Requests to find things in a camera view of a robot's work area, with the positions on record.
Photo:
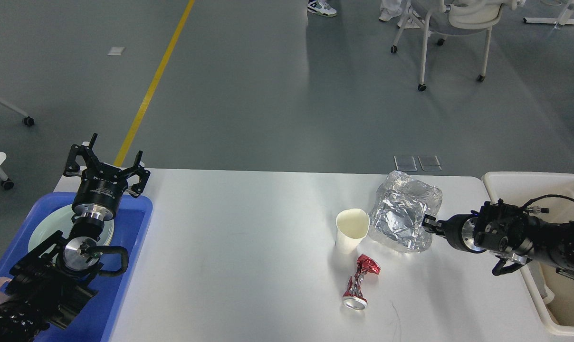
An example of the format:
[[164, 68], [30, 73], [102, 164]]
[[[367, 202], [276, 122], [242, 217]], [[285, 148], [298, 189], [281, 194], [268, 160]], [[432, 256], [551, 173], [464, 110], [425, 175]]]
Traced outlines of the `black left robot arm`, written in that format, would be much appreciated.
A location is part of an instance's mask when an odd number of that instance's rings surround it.
[[63, 175], [81, 179], [68, 237], [53, 232], [10, 270], [8, 298], [0, 304], [0, 342], [32, 342], [50, 325], [67, 328], [97, 294], [89, 286], [96, 277], [128, 270], [128, 250], [104, 246], [100, 238], [124, 193], [139, 197], [150, 171], [141, 163], [143, 151], [126, 169], [100, 162], [92, 149], [96, 138], [95, 133], [87, 145], [72, 145], [66, 160]]

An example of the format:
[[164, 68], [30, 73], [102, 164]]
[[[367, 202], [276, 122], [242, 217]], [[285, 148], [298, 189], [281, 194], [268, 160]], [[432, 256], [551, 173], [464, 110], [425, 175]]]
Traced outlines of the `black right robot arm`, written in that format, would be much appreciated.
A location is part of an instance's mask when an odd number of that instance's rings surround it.
[[427, 232], [445, 238], [454, 249], [493, 253], [498, 258], [492, 270], [495, 276], [511, 274], [537, 261], [574, 280], [574, 219], [566, 223], [540, 219], [539, 213], [550, 210], [537, 206], [539, 200], [529, 199], [521, 206], [501, 199], [487, 201], [478, 211], [446, 220], [425, 215], [421, 225]]

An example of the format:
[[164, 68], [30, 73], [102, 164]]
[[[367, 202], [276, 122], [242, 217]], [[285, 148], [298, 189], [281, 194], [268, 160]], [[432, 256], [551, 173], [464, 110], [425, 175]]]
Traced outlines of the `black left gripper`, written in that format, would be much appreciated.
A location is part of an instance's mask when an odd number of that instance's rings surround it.
[[[110, 166], [111, 171], [118, 170], [109, 178], [103, 178], [99, 171], [99, 159], [92, 147], [98, 134], [94, 133], [87, 145], [72, 145], [68, 152], [63, 175], [80, 177], [81, 184], [72, 204], [76, 216], [89, 217], [99, 221], [111, 221], [118, 213], [124, 192], [138, 198], [144, 192], [150, 177], [150, 171], [142, 164], [143, 151], [139, 150], [131, 167], [118, 169]], [[128, 180], [137, 177], [137, 182], [129, 185]]]

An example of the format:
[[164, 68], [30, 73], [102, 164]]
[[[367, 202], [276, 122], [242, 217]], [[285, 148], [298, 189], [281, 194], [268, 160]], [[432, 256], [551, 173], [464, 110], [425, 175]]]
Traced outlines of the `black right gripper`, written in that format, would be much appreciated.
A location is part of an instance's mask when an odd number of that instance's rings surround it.
[[437, 236], [445, 236], [450, 246], [457, 250], [480, 254], [484, 253], [486, 249], [478, 247], [474, 243], [474, 228], [478, 221], [478, 217], [473, 214], [458, 214], [449, 219], [442, 221], [430, 215], [424, 215], [422, 219], [422, 227]]

